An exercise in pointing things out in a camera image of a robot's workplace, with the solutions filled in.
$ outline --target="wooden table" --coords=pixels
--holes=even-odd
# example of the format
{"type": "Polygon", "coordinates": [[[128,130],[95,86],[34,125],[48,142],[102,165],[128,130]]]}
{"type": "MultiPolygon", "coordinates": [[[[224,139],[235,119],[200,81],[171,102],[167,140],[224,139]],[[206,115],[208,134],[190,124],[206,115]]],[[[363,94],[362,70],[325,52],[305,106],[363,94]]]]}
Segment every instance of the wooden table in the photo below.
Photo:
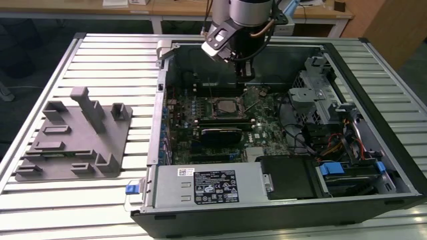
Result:
{"type": "MultiPolygon", "coordinates": [[[[152,7],[154,25],[162,25],[162,20],[170,21],[203,21],[206,14],[206,0],[155,0],[152,7]]],[[[325,5],[298,8],[294,14],[297,24],[326,24],[333,25],[329,37],[339,38],[346,28],[347,22],[354,18],[354,14],[347,10],[339,12],[334,10],[334,0],[326,0],[325,5]]]]}
{"type": "MultiPolygon", "coordinates": [[[[334,0],[325,6],[298,8],[297,24],[333,25],[329,37],[339,38],[350,11],[334,11],[334,0]]],[[[162,21],[203,21],[207,0],[151,0],[148,5],[130,4],[127,8],[103,8],[103,0],[0,0],[2,18],[150,20],[155,34],[162,34],[162,21]]]]}

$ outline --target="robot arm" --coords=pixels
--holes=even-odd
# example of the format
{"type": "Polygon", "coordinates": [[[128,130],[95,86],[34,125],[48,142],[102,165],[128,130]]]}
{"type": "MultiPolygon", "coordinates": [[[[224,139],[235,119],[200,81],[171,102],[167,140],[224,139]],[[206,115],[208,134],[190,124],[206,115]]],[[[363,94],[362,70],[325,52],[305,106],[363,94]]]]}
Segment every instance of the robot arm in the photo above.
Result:
{"type": "Polygon", "coordinates": [[[275,28],[289,24],[279,3],[285,13],[294,14],[299,0],[212,0],[212,25],[202,49],[214,60],[234,63],[239,82],[255,78],[254,57],[267,46],[275,28]]]}

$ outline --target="blue tab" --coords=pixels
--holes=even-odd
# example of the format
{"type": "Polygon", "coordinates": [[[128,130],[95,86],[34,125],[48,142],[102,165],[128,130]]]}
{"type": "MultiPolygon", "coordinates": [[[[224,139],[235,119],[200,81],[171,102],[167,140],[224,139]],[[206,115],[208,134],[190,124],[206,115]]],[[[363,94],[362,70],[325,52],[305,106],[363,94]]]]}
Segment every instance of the blue tab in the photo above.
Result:
{"type": "Polygon", "coordinates": [[[378,170],[379,170],[381,173],[386,172],[386,166],[385,166],[385,163],[382,161],[377,162],[377,167],[378,167],[378,170]]]}
{"type": "Polygon", "coordinates": [[[329,170],[327,170],[326,166],[322,165],[319,168],[321,168],[321,173],[322,173],[322,175],[323,175],[323,176],[325,176],[325,175],[329,175],[329,170]]]}
{"type": "Polygon", "coordinates": [[[126,186],[126,195],[140,194],[140,185],[127,185],[126,186]]]}
{"type": "Polygon", "coordinates": [[[329,174],[343,174],[345,169],[339,162],[327,162],[322,166],[326,167],[329,174]]]}

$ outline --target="power supply label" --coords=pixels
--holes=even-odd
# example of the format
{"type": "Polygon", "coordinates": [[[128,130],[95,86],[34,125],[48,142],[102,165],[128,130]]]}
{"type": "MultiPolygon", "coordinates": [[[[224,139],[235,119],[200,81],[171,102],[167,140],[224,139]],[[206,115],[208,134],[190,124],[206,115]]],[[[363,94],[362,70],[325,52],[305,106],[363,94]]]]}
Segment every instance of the power supply label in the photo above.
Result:
{"type": "Polygon", "coordinates": [[[198,205],[239,202],[235,170],[194,173],[194,202],[198,205]]]}

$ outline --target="slotted metal surface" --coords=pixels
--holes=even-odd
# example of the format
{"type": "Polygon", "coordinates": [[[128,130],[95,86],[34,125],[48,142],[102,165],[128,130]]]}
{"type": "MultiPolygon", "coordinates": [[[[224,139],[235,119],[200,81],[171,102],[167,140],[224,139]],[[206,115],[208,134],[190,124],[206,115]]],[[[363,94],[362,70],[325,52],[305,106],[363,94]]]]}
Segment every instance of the slotted metal surface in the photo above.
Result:
{"type": "MultiPolygon", "coordinates": [[[[156,45],[162,39],[202,40],[198,36],[138,34],[88,34],[84,39],[74,40],[68,57],[64,57],[50,81],[52,90],[46,91],[46,99],[62,100],[66,105],[75,106],[75,101],[67,97],[71,88],[88,86],[91,99],[102,104],[119,102],[132,106],[123,170],[120,176],[112,179],[16,182],[14,171],[23,162],[19,158],[30,148],[44,121],[36,109],[28,117],[34,123],[30,120],[26,122],[24,128],[28,127],[28,130],[22,130],[26,134],[15,140],[15,151],[8,152],[10,158],[0,165],[4,168],[0,182],[0,235],[4,239],[151,240],[130,218],[123,204],[124,186],[131,180],[146,176],[159,75],[156,45]]],[[[335,45],[415,162],[427,171],[425,106],[379,56],[371,53],[370,45],[357,39],[286,37],[273,41],[314,44],[330,41],[335,45]]],[[[337,84],[351,102],[339,79],[337,84]]],[[[135,197],[131,197],[131,204],[138,205],[142,200],[135,197]]],[[[427,207],[421,205],[389,212],[362,224],[224,234],[198,239],[306,239],[307,236],[322,240],[426,239],[426,222],[427,207]]]]}

